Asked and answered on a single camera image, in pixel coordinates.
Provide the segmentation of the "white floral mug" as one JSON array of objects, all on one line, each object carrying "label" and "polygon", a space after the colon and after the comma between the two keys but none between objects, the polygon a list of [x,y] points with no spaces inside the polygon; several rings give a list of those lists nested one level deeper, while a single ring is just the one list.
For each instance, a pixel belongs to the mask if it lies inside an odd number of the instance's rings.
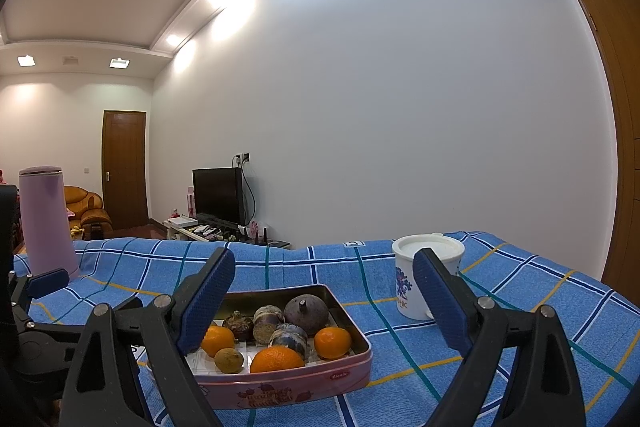
[{"label": "white floral mug", "polygon": [[396,239],[392,244],[395,255],[396,299],[398,311],[416,321],[433,317],[428,306],[434,303],[442,289],[437,280],[437,270],[430,256],[421,251],[431,251],[451,275],[460,268],[465,246],[459,239],[442,233],[414,234]]}]

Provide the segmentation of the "purple round turnip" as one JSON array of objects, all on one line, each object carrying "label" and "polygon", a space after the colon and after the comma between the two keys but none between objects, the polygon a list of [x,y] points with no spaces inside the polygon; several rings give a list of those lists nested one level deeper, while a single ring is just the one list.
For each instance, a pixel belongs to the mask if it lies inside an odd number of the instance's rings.
[{"label": "purple round turnip", "polygon": [[291,299],[283,313],[288,323],[300,327],[308,336],[316,335],[329,323],[328,306],[320,297],[311,294]]}]

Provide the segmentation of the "white tv stand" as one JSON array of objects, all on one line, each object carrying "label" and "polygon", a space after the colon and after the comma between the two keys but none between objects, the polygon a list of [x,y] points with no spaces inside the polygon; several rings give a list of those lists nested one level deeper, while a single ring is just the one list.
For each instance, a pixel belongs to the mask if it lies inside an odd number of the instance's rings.
[{"label": "white tv stand", "polygon": [[256,246],[269,246],[288,249],[291,244],[280,239],[268,239],[267,230],[263,229],[262,234],[250,237],[243,227],[235,229],[218,228],[213,225],[202,225],[193,218],[171,217],[162,222],[166,230],[166,239],[174,241],[193,242],[235,242]]}]

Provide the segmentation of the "pink electric kettle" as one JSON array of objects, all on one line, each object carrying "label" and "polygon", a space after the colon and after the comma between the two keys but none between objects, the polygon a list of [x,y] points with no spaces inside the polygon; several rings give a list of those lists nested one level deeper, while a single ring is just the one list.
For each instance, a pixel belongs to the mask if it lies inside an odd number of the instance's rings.
[{"label": "pink electric kettle", "polygon": [[20,209],[30,271],[35,275],[64,269],[79,272],[70,238],[60,167],[30,167],[20,172]]}]

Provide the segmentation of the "brown wooden door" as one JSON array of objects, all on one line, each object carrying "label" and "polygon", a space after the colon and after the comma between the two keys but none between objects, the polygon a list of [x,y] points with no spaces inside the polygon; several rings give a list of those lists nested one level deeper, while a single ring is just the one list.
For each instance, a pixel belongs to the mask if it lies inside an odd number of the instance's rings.
[{"label": "brown wooden door", "polygon": [[145,112],[106,110],[102,129],[102,194],[115,230],[146,225]]}]

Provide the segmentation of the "wrinkled passion fruit back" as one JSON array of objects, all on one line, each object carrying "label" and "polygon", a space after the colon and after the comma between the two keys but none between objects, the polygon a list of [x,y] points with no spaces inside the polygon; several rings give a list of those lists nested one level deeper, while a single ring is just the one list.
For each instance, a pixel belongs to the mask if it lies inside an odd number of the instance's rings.
[{"label": "wrinkled passion fruit back", "polygon": [[222,322],[222,326],[227,327],[238,341],[248,341],[253,339],[254,321],[253,319],[238,310],[233,311]]}]

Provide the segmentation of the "blue checkered tablecloth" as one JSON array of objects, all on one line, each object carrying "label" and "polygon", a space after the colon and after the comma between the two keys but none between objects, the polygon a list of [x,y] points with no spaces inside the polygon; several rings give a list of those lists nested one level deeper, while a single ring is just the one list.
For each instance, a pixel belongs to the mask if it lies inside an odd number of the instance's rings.
[{"label": "blue checkered tablecloth", "polygon": [[[460,269],[391,241],[301,251],[103,239],[74,269],[18,257],[1,286],[2,424],[634,426],[639,309],[587,275],[482,232]],[[349,332],[344,355],[239,373],[202,351],[210,324],[301,295]]]}]

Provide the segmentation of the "cut purple yam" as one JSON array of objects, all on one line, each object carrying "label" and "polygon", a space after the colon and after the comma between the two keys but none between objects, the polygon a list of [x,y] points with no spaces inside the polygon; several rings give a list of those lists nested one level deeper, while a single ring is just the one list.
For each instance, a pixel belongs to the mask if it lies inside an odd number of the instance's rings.
[{"label": "cut purple yam", "polygon": [[253,317],[253,336],[256,343],[268,345],[271,335],[283,323],[283,312],[277,306],[267,305],[258,308]]},{"label": "cut purple yam", "polygon": [[271,334],[268,346],[287,347],[305,360],[307,358],[307,343],[307,334],[301,327],[283,323],[278,325]]}]

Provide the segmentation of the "wooden door right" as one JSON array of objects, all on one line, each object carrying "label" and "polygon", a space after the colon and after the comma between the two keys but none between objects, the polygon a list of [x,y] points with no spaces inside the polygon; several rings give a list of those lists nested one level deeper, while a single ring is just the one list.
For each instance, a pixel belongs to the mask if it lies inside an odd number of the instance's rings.
[{"label": "wooden door right", "polygon": [[612,124],[611,236],[601,281],[639,302],[639,0],[576,0]]}]

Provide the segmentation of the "brown leather sofa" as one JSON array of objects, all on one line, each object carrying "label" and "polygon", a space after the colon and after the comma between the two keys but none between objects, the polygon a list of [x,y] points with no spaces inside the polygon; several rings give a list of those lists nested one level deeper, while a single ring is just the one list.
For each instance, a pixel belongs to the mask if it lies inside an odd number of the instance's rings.
[{"label": "brown leather sofa", "polygon": [[65,185],[64,198],[72,239],[104,239],[113,232],[112,220],[99,194]]}]

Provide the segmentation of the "oval orange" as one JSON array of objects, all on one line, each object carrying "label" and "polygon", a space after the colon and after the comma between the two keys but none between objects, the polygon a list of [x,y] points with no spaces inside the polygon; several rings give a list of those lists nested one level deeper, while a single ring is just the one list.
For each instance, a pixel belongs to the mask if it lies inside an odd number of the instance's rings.
[{"label": "oval orange", "polygon": [[210,325],[201,341],[201,348],[213,358],[221,349],[233,349],[235,337],[231,329],[219,325]]}]

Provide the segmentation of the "black television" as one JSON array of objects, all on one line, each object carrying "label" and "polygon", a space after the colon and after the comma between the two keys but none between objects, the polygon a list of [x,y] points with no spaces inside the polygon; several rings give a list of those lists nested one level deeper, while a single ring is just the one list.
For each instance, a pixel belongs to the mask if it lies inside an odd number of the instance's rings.
[{"label": "black television", "polygon": [[198,219],[245,225],[243,175],[239,167],[193,169],[192,178]]}]

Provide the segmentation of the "small longan back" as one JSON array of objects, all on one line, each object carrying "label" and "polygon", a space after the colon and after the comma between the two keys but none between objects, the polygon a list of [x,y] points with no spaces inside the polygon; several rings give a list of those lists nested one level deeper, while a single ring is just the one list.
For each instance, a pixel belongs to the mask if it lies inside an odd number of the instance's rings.
[{"label": "small longan back", "polygon": [[234,348],[222,348],[214,356],[214,362],[223,374],[241,373],[244,366],[244,357]]}]

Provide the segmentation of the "orange tangerine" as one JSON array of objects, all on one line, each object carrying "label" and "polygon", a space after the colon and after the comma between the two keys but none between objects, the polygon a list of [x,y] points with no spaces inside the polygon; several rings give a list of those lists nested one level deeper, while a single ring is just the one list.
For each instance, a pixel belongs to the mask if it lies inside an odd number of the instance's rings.
[{"label": "orange tangerine", "polygon": [[304,360],[287,347],[273,346],[260,350],[250,363],[250,373],[269,373],[299,369],[305,365]]},{"label": "orange tangerine", "polygon": [[323,360],[343,358],[352,349],[352,336],[346,329],[328,326],[314,335],[314,350]]}]

